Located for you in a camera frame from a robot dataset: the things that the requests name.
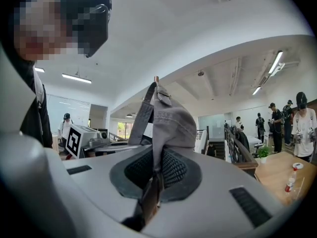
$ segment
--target green plant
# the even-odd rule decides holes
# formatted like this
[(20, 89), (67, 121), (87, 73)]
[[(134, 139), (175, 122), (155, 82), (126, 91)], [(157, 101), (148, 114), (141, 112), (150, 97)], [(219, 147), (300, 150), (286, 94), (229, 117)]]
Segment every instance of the green plant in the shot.
[(262, 148), (260, 148), (258, 150), (258, 156), (259, 158), (265, 158), (268, 156), (268, 151), (269, 151), (269, 148), (267, 146), (264, 146)]

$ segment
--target black vent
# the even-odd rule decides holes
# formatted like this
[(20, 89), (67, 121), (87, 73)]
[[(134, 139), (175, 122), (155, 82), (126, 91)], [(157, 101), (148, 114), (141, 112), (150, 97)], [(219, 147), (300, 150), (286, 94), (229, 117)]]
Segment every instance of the black vent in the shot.
[(241, 209), (248, 216), (253, 226), (256, 228), (271, 218), (271, 215), (243, 188), (230, 190), (231, 195), (240, 205)]
[(81, 167), (76, 167), (76, 168), (72, 168), (72, 169), (67, 169), (67, 172), (70, 174), (70, 175), (74, 175), (74, 174), (77, 174), (77, 173), (81, 173), (81, 172), (84, 172), (84, 171), (87, 171), (91, 169), (91, 167), (87, 166), (87, 165), (84, 165), (84, 166), (81, 166)]
[(162, 173), (164, 188), (168, 188), (184, 179), (187, 168), (183, 162), (169, 154), (167, 151), (163, 151)]
[(124, 169), (126, 177), (139, 188), (143, 189), (149, 182), (153, 174), (153, 155), (148, 152), (141, 158), (129, 164)]

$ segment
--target white t-shirt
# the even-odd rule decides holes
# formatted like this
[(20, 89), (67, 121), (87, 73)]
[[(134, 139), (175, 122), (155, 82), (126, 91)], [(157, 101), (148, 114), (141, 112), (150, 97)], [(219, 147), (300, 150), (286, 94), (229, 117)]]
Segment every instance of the white t-shirt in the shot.
[(58, 129), (60, 130), (61, 136), (65, 139), (67, 139), (68, 137), (71, 124), (73, 124), (72, 120), (69, 120), (69, 122), (66, 122), (66, 120), (63, 120), (59, 125)]
[(236, 128), (241, 130), (241, 121), (236, 122)]
[(298, 157), (309, 156), (314, 151), (314, 143), (310, 142), (308, 137), (308, 129), (310, 127), (313, 129), (317, 128), (315, 110), (307, 108), (305, 117), (301, 117), (297, 112), (293, 119), (292, 134), (295, 135), (298, 129), (300, 129), (303, 134), (302, 142), (300, 144), (295, 144), (294, 155)]

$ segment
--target person in white shirt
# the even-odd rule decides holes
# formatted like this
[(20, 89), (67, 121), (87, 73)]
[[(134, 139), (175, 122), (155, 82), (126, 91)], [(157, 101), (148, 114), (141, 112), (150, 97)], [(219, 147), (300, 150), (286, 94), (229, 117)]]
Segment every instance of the person in white shirt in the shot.
[(294, 155), (310, 162), (316, 141), (317, 120), (313, 109), (307, 108), (307, 98), (303, 92), (296, 96), (298, 112), (293, 119)]
[(236, 121), (236, 130), (237, 131), (243, 131), (244, 127), (243, 127), (243, 125), (241, 123), (241, 117), (237, 117), (236, 120), (237, 120)]
[(70, 118), (70, 114), (64, 114), (63, 121), (60, 123), (58, 127), (58, 135), (61, 136), (62, 143), (64, 146), (64, 151), (66, 147), (67, 137), (70, 130), (70, 125), (73, 124), (73, 120)]

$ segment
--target ceiling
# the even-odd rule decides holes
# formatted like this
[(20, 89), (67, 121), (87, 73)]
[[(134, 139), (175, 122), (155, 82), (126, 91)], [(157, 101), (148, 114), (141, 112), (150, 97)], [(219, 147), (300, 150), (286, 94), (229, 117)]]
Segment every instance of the ceiling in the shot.
[[(138, 51), (151, 39), (177, 24), (191, 11), (225, 0), (112, 0), (109, 38), (96, 54), (87, 59), (67, 49), (50, 60), (38, 61), (46, 70), (40, 78), (44, 84), (83, 90), (105, 99), (115, 98), (125, 86), (120, 84)], [(61, 77), (62, 73), (92, 80), (82, 84)]]
[[(181, 77), (164, 87), (174, 99), (187, 107), (193, 106), (194, 103), (199, 105), (201, 101), (207, 102), (216, 99), (226, 99), (230, 95), (233, 97), (251, 97), (255, 89), (259, 86), (263, 76), (267, 75), (279, 50), (283, 50), (283, 56), (279, 62), (300, 60), (298, 48), (282, 47), (276, 50), (267, 50), (222, 61)], [(236, 66), (240, 69), (237, 74), (236, 86), (233, 87), (232, 76)], [(281, 72), (278, 72), (274, 77), (270, 78), (262, 87), (261, 91), (275, 86), (279, 80), (285, 78), (285, 75), (291, 73), (290, 68), (292, 67), (285, 67)], [(204, 72), (204, 75), (198, 76), (198, 73), (201, 71)], [(255, 95), (255, 98), (262, 96), (263, 92), (259, 92)], [(111, 114), (111, 117), (124, 119), (128, 113), (137, 113), (141, 102), (142, 98), (134, 99), (128, 106)]]

